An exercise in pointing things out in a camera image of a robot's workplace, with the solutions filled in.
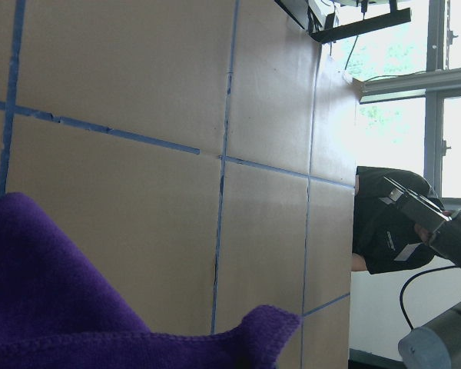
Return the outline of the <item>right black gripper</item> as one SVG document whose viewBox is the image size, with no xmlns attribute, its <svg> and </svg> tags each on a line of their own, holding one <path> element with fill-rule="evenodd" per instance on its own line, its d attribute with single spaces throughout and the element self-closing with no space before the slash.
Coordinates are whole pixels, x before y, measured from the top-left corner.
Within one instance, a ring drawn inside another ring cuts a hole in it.
<svg viewBox="0 0 461 369">
<path fill-rule="evenodd" d="M 411 221 L 429 231 L 433 238 L 446 236 L 452 218 L 444 215 L 434 203 L 389 177 L 383 178 L 390 185 L 388 199 L 396 210 L 406 215 Z"/>
</svg>

